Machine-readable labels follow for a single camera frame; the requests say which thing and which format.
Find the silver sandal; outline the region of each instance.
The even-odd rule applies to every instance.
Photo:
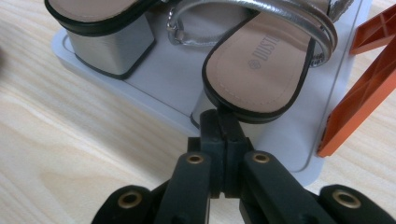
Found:
[[[258,12],[226,34],[197,36],[184,32],[180,15],[209,3],[233,4]],[[333,22],[351,3],[183,0],[170,11],[167,30],[173,44],[215,46],[203,67],[209,100],[232,110],[242,121],[263,123],[278,118],[294,103],[309,67],[330,60],[337,45]],[[314,55],[316,43],[321,53]]]

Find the clear strap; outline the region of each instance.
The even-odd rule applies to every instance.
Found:
[[[197,47],[214,46],[222,38],[223,34],[199,36],[184,32],[183,23],[179,18],[180,15],[192,7],[208,3],[234,4],[259,10],[275,15],[281,20],[288,21],[300,28],[312,36],[322,49],[320,54],[314,56],[311,62],[312,67],[326,63],[332,56],[332,52],[337,45],[337,33],[331,18],[305,0],[183,0],[176,7],[172,8],[169,13],[167,30],[171,43]],[[340,7],[341,5],[339,4],[333,4],[331,10],[332,8]],[[330,15],[339,18],[339,14],[344,12],[339,9],[336,11],[336,13],[330,13]]]

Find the light wood surface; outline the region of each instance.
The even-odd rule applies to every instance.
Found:
[[[370,17],[396,0],[374,0]],[[187,135],[66,70],[50,48],[61,28],[43,0],[0,2],[0,223],[90,223],[116,189],[168,179]],[[351,84],[379,50],[357,58]],[[395,92],[326,159],[307,188],[343,184],[396,217]],[[242,223],[237,200],[211,223]]]

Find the orange plastic object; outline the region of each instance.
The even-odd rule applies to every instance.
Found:
[[[396,88],[395,52],[396,37],[330,114],[318,149],[320,157],[331,156]]]
[[[396,5],[360,25],[352,42],[351,54],[387,45],[396,35]]]

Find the white plastic tray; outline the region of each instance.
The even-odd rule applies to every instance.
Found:
[[[249,127],[257,130],[254,136],[247,135],[252,137],[254,147],[274,154],[304,186],[317,179],[322,168],[323,159],[316,156],[318,144],[328,115],[345,94],[353,63],[353,57],[348,54],[353,32],[366,21],[370,5],[371,0],[355,0],[335,24],[339,37],[336,51],[328,63],[309,70],[291,109],[271,123]],[[221,13],[228,13],[223,6],[219,7],[219,13],[215,9],[211,15],[206,15],[210,14],[207,8],[203,9],[204,13],[198,9],[198,13],[191,14],[189,25],[198,32],[224,29],[226,26],[219,28],[211,22],[213,17],[222,18]],[[198,136],[190,114],[203,89],[201,69],[210,48],[171,45],[165,29],[166,10],[150,11],[147,18],[156,45],[127,80],[106,77],[85,66],[74,55],[65,30],[53,38],[52,49],[67,69],[103,85],[187,136]]]

